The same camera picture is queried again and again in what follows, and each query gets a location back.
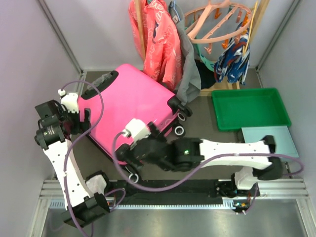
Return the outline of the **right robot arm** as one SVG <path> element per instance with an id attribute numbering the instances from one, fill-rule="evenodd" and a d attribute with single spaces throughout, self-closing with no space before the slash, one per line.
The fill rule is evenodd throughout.
<path id="1" fill-rule="evenodd" d="M 240 166 L 232 175 L 231 191 L 243 195 L 258 181 L 277 180 L 283 176 L 281 155 L 276 154 L 274 137 L 267 135 L 254 143 L 223 143 L 202 138 L 181 137 L 171 142 L 156 135 L 155 128 L 136 119 L 115 135 L 111 152 L 117 171 L 133 187 L 146 192 L 173 190 L 189 180 L 200 169 L 209 166 Z M 181 180 L 165 187 L 152 188 L 135 183 L 124 174 L 119 165 L 118 138 L 130 137 L 132 148 L 124 158 L 136 167 L 151 163 L 164 171 L 187 172 Z"/>

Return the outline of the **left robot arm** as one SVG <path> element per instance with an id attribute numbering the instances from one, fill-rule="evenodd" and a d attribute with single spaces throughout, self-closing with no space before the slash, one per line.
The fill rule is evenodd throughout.
<path id="1" fill-rule="evenodd" d="M 59 180 L 65 201 L 64 223 L 85 227 L 110 211 L 105 198 L 112 190 L 107 175 L 99 170 L 83 178 L 73 153 L 71 136 L 84 134 L 90 127 L 89 110 L 84 121 L 56 100 L 35 107 L 40 119 L 35 142 L 48 157 Z"/>

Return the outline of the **pink hard-shell suitcase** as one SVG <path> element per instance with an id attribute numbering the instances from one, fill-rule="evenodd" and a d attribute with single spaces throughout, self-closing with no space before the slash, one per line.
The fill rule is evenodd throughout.
<path id="1" fill-rule="evenodd" d="M 192 110 L 137 68 L 123 64 L 94 83 L 79 96 L 78 105 L 82 113 L 89 110 L 90 123 L 95 125 L 88 139 L 108 159 L 112 159 L 114 137 L 132 119 L 153 123 L 163 137 L 170 132 L 178 137 L 185 135 L 181 122 L 192 115 Z"/>

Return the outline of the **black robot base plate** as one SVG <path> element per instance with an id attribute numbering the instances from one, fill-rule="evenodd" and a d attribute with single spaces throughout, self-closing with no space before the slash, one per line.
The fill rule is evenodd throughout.
<path id="1" fill-rule="evenodd" d="M 231 180 L 188 180 L 168 191 L 147 192 L 124 180 L 110 182 L 110 190 L 123 188 L 126 196 L 123 205 L 195 205 L 222 204 L 223 198 L 241 198 L 249 201 L 255 195 L 255 186 L 250 190 L 238 190 Z"/>

